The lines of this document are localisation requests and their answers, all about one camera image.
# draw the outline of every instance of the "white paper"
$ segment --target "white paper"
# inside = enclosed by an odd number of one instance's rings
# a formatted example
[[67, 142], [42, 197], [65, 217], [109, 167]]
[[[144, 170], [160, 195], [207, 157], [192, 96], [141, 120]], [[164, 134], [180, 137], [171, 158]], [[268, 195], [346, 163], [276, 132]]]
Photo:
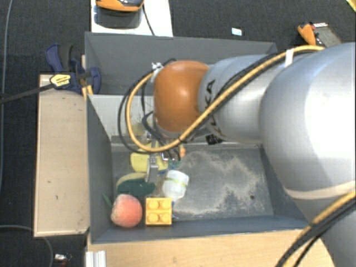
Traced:
[[[152, 35], [143, 16], [141, 24], [135, 29], [111, 29], [105, 28], [95, 23], [95, 0], [91, 0], [91, 31], [93, 33], [121, 33], [121, 34], [141, 34]], [[145, 0], [147, 17], [156, 36], [172, 37], [172, 23], [168, 0]]]

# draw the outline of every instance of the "green object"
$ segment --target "green object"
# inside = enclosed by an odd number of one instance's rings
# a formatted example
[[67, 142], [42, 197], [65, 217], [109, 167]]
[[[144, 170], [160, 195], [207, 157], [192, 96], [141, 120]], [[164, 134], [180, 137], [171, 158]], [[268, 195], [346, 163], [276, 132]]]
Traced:
[[108, 198], [108, 196], [106, 196], [104, 193], [102, 194], [105, 202], [108, 204], [109, 207], [112, 207], [112, 202], [111, 200]]
[[155, 189], [155, 183], [145, 182], [144, 178], [130, 179], [118, 185], [117, 194], [129, 194], [140, 198], [151, 194]]

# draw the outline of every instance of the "white cup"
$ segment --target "white cup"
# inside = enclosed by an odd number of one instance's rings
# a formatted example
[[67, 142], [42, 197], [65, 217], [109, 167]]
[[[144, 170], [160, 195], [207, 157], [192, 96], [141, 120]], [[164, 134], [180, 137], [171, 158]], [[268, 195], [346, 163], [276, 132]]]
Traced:
[[162, 185], [162, 191], [165, 197], [172, 198], [172, 201], [182, 198], [185, 195], [189, 176], [177, 170], [170, 170]]

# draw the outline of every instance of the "white label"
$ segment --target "white label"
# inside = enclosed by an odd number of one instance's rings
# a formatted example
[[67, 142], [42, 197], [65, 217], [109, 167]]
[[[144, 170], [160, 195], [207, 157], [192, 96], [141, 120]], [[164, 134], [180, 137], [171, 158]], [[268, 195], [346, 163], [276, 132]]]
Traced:
[[294, 51], [292, 48], [285, 52], [285, 63], [284, 63], [285, 67], [288, 67], [293, 63], [293, 54]]
[[315, 23], [313, 24], [315, 28], [327, 27], [328, 24], [326, 23]]
[[242, 36], [243, 32], [240, 29], [236, 29], [236, 28], [231, 28], [231, 33], [234, 34], [235, 36]]

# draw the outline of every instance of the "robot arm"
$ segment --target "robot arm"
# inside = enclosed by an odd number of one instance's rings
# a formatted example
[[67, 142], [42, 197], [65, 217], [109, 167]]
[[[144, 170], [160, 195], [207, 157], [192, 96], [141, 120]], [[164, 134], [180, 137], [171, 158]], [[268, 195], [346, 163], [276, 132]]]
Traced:
[[[263, 145], [285, 191], [313, 219], [355, 190], [355, 44], [301, 52], [288, 67], [281, 63], [285, 54], [235, 57], [209, 67], [167, 65], [155, 79], [155, 121], [168, 139], [179, 137], [171, 145], [146, 150], [170, 149], [202, 123], [220, 139]], [[175, 67], [180, 70], [176, 75]], [[194, 81], [176, 87], [184, 70]], [[251, 77], [253, 70], [258, 78]], [[126, 117], [130, 119], [130, 110]], [[356, 262], [354, 234], [355, 212], [322, 236], [336, 266]]]

